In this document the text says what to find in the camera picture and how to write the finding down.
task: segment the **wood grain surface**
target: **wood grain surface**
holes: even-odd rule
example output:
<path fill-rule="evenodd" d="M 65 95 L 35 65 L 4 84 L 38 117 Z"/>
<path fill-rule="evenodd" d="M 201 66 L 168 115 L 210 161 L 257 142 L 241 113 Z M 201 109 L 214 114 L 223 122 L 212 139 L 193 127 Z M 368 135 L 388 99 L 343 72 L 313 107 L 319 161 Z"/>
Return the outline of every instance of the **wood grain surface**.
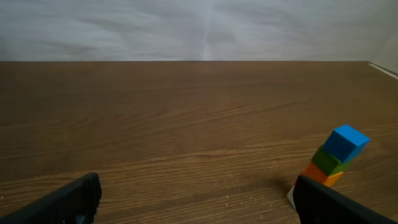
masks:
<path fill-rule="evenodd" d="M 398 220 L 398 81 L 366 62 L 0 63 L 0 215 L 97 172 L 98 223 L 299 223 L 342 124 L 371 142 L 333 188 Z"/>

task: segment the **tabletop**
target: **tabletop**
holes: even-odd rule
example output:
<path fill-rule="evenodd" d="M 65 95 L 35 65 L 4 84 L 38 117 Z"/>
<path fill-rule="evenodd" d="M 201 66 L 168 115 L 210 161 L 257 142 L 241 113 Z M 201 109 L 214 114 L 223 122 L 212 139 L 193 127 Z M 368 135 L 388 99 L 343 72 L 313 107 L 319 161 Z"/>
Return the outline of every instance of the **tabletop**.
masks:
<path fill-rule="evenodd" d="M 366 62 L 3 62 L 0 216 L 97 172 L 97 223 L 300 223 L 342 124 L 371 141 L 333 188 L 398 220 L 398 81 Z"/>

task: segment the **block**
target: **block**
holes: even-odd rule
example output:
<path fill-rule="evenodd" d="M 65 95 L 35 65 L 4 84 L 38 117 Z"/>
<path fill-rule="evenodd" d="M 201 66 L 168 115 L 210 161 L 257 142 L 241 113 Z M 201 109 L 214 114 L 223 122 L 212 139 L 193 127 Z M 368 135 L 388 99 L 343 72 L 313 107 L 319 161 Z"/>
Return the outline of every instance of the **block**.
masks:
<path fill-rule="evenodd" d="M 345 171 L 352 161 L 342 163 L 335 156 L 327 153 L 323 146 L 320 146 L 318 151 L 311 160 L 324 174 L 327 176 L 337 174 Z"/>
<path fill-rule="evenodd" d="M 333 130 L 323 148 L 345 163 L 358 155 L 369 140 L 368 137 L 346 124 Z"/>
<path fill-rule="evenodd" d="M 294 204 L 294 198 L 293 198 L 293 191 L 294 191 L 294 185 L 293 187 L 290 189 L 290 191 L 287 193 L 287 198 L 290 201 L 290 204 L 292 205 L 292 207 L 294 209 L 296 209 L 296 205 Z"/>
<path fill-rule="evenodd" d="M 343 172 L 339 172 L 335 175 L 327 176 L 320 170 L 317 165 L 313 162 L 308 165 L 302 175 L 306 175 L 311 177 L 312 179 L 318 181 L 319 183 L 325 184 L 328 187 L 331 187 L 340 177 L 343 175 Z"/>

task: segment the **green block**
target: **green block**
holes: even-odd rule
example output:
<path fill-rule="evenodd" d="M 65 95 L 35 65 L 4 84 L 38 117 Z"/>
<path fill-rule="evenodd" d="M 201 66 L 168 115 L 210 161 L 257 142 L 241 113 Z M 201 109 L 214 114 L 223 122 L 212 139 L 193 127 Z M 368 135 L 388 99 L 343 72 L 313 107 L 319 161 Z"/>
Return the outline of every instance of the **green block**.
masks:
<path fill-rule="evenodd" d="M 323 149 L 323 146 L 320 146 L 315 155 L 313 155 L 312 162 L 317 165 L 324 174 L 330 176 L 337 174 L 338 172 L 345 171 L 349 165 L 351 165 L 352 160 L 346 163 L 341 163 L 336 157 L 327 153 Z"/>

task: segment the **orange cube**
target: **orange cube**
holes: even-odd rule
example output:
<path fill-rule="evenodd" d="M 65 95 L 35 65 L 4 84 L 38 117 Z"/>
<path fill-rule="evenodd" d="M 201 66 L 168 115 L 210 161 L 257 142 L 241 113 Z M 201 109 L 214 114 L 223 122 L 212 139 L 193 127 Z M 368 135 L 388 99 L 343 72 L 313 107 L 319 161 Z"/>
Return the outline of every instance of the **orange cube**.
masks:
<path fill-rule="evenodd" d="M 302 175 L 309 176 L 319 183 L 323 183 L 326 186 L 331 187 L 341 177 L 341 175 L 343 175 L 343 172 L 327 176 L 322 172 L 322 170 L 317 167 L 317 165 L 311 162 L 310 165 L 308 165 L 308 167 L 305 169 L 305 171 L 302 172 Z"/>

